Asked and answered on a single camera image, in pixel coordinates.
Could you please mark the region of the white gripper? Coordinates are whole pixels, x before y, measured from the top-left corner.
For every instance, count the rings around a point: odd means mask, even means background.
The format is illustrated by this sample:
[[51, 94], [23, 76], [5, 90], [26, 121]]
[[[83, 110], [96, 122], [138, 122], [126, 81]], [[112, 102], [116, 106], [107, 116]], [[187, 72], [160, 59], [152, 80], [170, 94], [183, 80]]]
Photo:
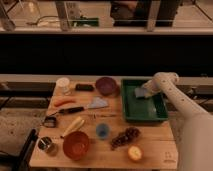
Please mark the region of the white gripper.
[[149, 98], [158, 93], [158, 86], [153, 80], [149, 80], [142, 85], [145, 89], [145, 97]]

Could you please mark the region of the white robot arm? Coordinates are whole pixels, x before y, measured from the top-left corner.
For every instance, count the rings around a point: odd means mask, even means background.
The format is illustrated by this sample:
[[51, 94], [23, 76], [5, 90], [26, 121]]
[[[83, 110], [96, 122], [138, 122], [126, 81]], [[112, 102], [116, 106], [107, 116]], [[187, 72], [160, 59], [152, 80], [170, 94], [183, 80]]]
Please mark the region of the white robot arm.
[[213, 171], [213, 115], [176, 87], [175, 72], [157, 72], [142, 85], [146, 97], [163, 92], [185, 118], [179, 146], [178, 171]]

